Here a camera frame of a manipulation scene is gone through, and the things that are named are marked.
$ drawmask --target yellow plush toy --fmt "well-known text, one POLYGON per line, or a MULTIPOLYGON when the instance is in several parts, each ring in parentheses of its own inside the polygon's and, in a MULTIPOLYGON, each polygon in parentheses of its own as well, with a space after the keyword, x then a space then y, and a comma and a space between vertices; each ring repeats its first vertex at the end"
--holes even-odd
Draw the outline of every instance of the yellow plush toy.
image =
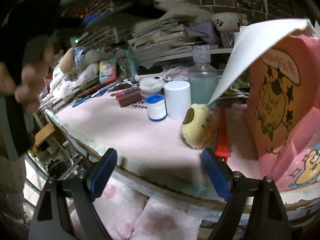
POLYGON ((209 146, 213 136, 213 119, 209 108, 191 105, 182 124, 182 136, 193 149, 202 150, 209 146))

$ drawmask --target pink table surface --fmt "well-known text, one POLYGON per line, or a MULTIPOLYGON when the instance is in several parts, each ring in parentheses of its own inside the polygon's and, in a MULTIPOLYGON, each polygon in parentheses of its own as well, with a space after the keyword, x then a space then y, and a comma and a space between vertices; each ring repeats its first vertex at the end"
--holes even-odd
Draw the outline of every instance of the pink table surface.
MULTIPOLYGON (((57 116, 72 129, 105 147, 116 149, 126 159, 142 163, 136 171, 140 176, 143 173, 160 184, 166 179, 161 174, 199 183, 208 182, 200 165, 201 151, 191 149, 182 140, 183 120, 167 117, 161 122, 152 122, 145 106, 139 102, 121 108, 117 100, 106 93, 74 108, 69 105, 57 116)), ((218 112, 213 111, 215 122, 218 112)), ((260 178, 259 161, 243 118, 243 109, 229 108, 226 116, 231 149, 228 165, 247 177, 260 178)))

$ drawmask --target screw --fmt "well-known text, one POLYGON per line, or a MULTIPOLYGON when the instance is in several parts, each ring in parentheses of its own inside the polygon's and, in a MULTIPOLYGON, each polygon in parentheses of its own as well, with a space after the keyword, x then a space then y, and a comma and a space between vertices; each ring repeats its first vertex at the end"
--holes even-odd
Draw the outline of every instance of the screw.
POLYGON ((264 179, 267 181, 267 182, 272 182, 273 181, 273 178, 271 176, 265 176, 264 179))
POLYGON ((240 178, 242 176, 242 173, 239 171, 234 171, 233 176, 235 176, 236 178, 240 178))
POLYGON ((84 171, 79 172, 78 177, 79 177, 80 179, 85 178, 85 177, 86 177, 86 172, 84 172, 84 171))

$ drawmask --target pink paper bag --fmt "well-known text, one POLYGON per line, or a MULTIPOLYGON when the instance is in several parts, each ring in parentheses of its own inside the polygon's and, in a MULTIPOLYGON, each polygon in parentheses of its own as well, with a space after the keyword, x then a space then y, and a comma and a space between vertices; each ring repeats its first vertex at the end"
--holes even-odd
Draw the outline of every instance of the pink paper bag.
POLYGON ((279 188, 314 183, 320 174, 320 40, 287 36, 251 66, 245 119, 262 177, 279 188))

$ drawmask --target purple cloth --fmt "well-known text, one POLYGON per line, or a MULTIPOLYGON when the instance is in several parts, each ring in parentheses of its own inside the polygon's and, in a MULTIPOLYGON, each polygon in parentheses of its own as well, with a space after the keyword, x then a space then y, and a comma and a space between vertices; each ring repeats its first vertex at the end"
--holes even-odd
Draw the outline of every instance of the purple cloth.
POLYGON ((218 45, 219 37, 214 31, 214 25, 211 20, 202 21, 194 27, 187 27, 188 38, 199 37, 207 44, 218 45))

